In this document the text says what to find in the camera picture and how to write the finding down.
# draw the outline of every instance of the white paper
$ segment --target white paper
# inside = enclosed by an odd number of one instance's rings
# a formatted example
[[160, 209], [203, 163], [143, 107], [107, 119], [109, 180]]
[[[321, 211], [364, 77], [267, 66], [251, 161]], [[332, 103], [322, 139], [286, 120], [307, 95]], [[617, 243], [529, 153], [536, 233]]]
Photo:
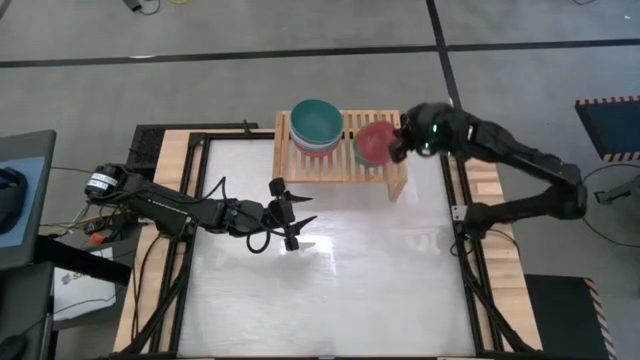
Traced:
[[[273, 142], [213, 141], [205, 193], [272, 198]], [[384, 184], [290, 184], [299, 236], [254, 255], [245, 239], [199, 230], [181, 356], [473, 354], [439, 159], [409, 159], [396, 203]], [[264, 235], [252, 238], [254, 248]]]
[[[94, 251], [92, 254], [113, 259], [111, 248]], [[115, 284], [65, 269], [55, 269], [53, 288], [54, 321], [73, 319], [88, 312], [109, 307], [116, 302]]]

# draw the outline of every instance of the green bowl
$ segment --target green bowl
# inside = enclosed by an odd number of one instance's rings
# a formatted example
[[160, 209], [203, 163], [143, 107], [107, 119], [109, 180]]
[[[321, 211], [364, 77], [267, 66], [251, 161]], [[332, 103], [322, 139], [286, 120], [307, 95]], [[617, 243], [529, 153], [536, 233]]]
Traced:
[[343, 130], [340, 111], [326, 101], [305, 100], [291, 111], [291, 131], [309, 144], [331, 144]]

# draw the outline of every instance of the wooden table frame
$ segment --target wooden table frame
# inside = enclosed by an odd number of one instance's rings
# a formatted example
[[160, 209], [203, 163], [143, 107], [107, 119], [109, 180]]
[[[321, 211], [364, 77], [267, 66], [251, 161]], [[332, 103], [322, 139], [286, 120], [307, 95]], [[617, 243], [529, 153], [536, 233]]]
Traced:
[[[209, 143], [209, 136], [202, 136], [203, 133], [210, 134], [214, 139], [251, 139], [251, 138], [273, 138], [273, 130], [256, 129], [248, 130], [171, 130], [166, 131], [160, 155], [158, 159], [154, 182], [174, 190], [182, 190], [187, 194], [196, 196], [198, 190], [202, 191], [202, 183], [204, 171], [202, 166], [187, 166], [200, 163], [206, 164], [207, 154], [205, 149]], [[200, 136], [204, 140], [205, 146], [197, 146], [194, 139]], [[455, 160], [443, 158], [443, 170], [445, 175], [445, 183], [449, 183], [450, 179], [451, 193], [448, 191], [450, 203], [464, 203], [464, 188], [468, 186], [470, 197], [473, 201], [484, 202], [487, 204], [495, 204], [503, 202], [502, 190], [498, 180], [495, 165], [486, 164], [480, 161], [471, 160], [462, 167], [458, 166]], [[494, 227], [513, 237], [511, 227], [508, 225], [499, 225]], [[140, 235], [140, 241], [137, 248], [134, 269], [137, 274], [140, 273], [140, 265], [144, 254], [147, 252], [150, 244], [157, 236], [157, 230], [154, 227], [143, 229]], [[486, 275], [490, 282], [491, 294], [497, 308], [504, 317], [509, 321], [510, 325], [520, 334], [520, 336], [529, 345], [536, 349], [541, 349], [540, 337], [538, 335], [537, 326], [533, 317], [533, 310], [529, 300], [524, 274], [520, 266], [520, 259], [515, 244], [503, 235], [490, 232], [482, 243], [476, 244], [478, 248], [474, 248], [474, 253], [469, 256], [469, 261], [476, 274], [482, 270], [482, 264], [486, 266]], [[145, 270], [145, 281], [140, 291], [140, 299], [138, 306], [138, 317], [141, 324], [145, 324], [152, 312], [155, 310], [158, 302], [158, 295], [161, 293], [162, 279], [174, 279], [178, 273], [185, 254], [185, 244], [175, 245], [175, 250], [171, 251], [169, 241], [160, 241], [149, 252], [149, 260]], [[481, 256], [484, 261], [477, 261], [476, 254]], [[166, 264], [173, 263], [173, 271], [165, 273]], [[133, 299], [133, 283], [130, 282], [127, 290], [127, 296], [121, 321], [114, 345], [114, 351], [119, 351], [126, 347], [131, 341], [131, 324], [133, 320], [134, 299]], [[186, 289], [182, 297], [182, 307], [184, 307], [184, 297], [186, 297]], [[174, 301], [169, 308], [165, 317], [161, 331], [158, 332], [156, 338], [157, 348], [153, 352], [168, 351], [176, 353], [177, 340], [179, 339], [179, 326], [177, 331], [174, 326], [181, 322], [181, 316], [176, 316], [176, 302], [180, 303], [180, 298]], [[477, 298], [474, 300], [472, 296], [467, 298], [468, 311], [470, 317], [475, 318], [477, 325], [472, 323], [472, 331], [476, 342], [476, 353], [486, 350], [499, 350], [495, 344], [499, 340], [495, 338], [495, 331], [492, 331], [492, 324], [487, 317], [486, 311], [482, 305], [478, 304]]]

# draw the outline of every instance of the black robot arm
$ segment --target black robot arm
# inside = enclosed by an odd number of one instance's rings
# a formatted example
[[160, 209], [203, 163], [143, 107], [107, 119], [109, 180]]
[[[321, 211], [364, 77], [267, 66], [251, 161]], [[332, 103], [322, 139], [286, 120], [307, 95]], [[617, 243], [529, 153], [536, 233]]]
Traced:
[[260, 232], [266, 232], [267, 237], [280, 235], [288, 251], [299, 248], [296, 236], [315, 217], [294, 223], [292, 204], [310, 198], [292, 195], [286, 191], [284, 180], [277, 178], [269, 183], [275, 199], [264, 208], [255, 201], [227, 198], [224, 181], [223, 178], [218, 184], [222, 185], [223, 199], [195, 199], [155, 184], [124, 166], [107, 164], [96, 168], [85, 194], [92, 204], [125, 207], [152, 219], [160, 233], [170, 237], [184, 234], [185, 224], [193, 223], [208, 232], [234, 237]]
[[550, 183], [542, 194], [497, 205], [473, 203], [464, 213], [464, 230], [470, 237], [484, 238], [495, 223], [549, 215], [557, 219], [579, 219], [586, 213], [587, 189], [580, 169], [557, 156], [517, 142], [498, 124], [454, 109], [448, 104], [420, 104], [401, 117], [402, 127], [389, 151], [400, 162], [408, 151], [421, 156], [451, 153], [457, 158], [476, 158], [504, 163]]

